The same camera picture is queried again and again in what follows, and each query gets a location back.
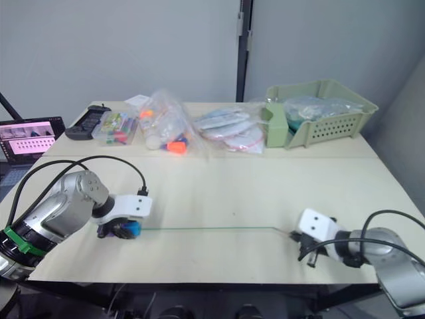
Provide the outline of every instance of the clear plastic box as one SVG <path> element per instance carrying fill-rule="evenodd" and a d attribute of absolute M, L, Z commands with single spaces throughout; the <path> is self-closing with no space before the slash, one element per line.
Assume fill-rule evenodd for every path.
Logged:
<path fill-rule="evenodd" d="M 131 144 L 137 120 L 127 112 L 105 112 L 92 132 L 93 138 L 105 146 Z"/>

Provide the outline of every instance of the laptop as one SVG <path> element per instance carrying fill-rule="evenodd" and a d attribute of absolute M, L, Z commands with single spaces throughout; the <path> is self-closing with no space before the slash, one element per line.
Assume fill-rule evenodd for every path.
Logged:
<path fill-rule="evenodd" d="M 60 116 L 0 122 L 0 147 L 10 166 L 0 181 L 0 201 L 64 131 Z"/>

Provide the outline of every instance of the orange object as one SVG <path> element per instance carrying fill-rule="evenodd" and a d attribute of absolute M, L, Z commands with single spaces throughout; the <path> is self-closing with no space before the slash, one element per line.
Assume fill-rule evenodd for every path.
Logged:
<path fill-rule="evenodd" d="M 185 142 L 167 143 L 167 150 L 177 154 L 184 154 L 186 152 L 186 143 Z"/>
<path fill-rule="evenodd" d="M 140 113 L 140 118 L 146 118 L 153 115 L 153 110 L 148 110 Z"/>

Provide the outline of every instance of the green plastic basket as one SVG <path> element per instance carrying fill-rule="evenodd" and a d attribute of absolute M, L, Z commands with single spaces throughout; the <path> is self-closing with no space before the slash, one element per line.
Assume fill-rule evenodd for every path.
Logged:
<path fill-rule="evenodd" d="M 296 85 L 272 86 L 267 90 L 267 98 L 272 101 L 281 101 L 297 96 L 316 96 L 318 98 L 344 98 L 354 103 L 362 104 L 364 112 L 358 114 L 344 114 L 323 118 L 318 121 L 305 121 L 299 127 L 295 135 L 288 132 L 286 141 L 282 141 L 282 133 L 275 127 L 282 127 L 286 123 L 286 118 L 280 112 L 269 116 L 273 118 L 268 128 L 268 147 L 282 146 L 294 148 L 296 146 L 308 145 L 318 142 L 344 138 L 351 136 L 355 138 L 360 134 L 369 118 L 378 110 L 378 106 L 361 97 L 352 90 L 346 88 L 335 80 L 318 80 Z"/>

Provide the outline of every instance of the plastic bag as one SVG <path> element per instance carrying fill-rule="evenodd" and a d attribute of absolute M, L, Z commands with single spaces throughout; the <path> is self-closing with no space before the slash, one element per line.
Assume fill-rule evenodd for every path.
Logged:
<path fill-rule="evenodd" d="M 220 141 L 223 148 L 261 154 L 264 150 L 264 133 L 259 111 L 262 105 L 235 106 L 214 110 L 194 121 L 194 125 L 207 140 Z"/>
<path fill-rule="evenodd" d="M 176 154 L 201 152 L 207 156 L 202 138 L 192 125 L 183 103 L 166 90 L 158 90 L 136 108 L 139 126 L 150 150 Z"/>
<path fill-rule="evenodd" d="M 300 96 L 288 98 L 283 105 L 288 124 L 295 131 L 304 121 L 316 121 L 330 116 L 363 111 L 363 105 L 342 98 Z"/>

